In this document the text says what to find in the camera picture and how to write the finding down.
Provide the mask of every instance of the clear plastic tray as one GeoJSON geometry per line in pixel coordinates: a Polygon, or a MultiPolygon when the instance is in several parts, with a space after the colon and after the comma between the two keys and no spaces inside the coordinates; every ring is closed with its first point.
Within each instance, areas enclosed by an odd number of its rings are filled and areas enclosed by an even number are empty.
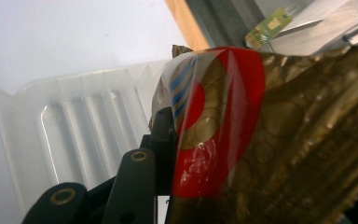
{"type": "Polygon", "coordinates": [[[151,102],[167,61],[48,78],[0,91],[0,132],[23,214],[48,188],[92,189],[149,133],[151,102]]]}

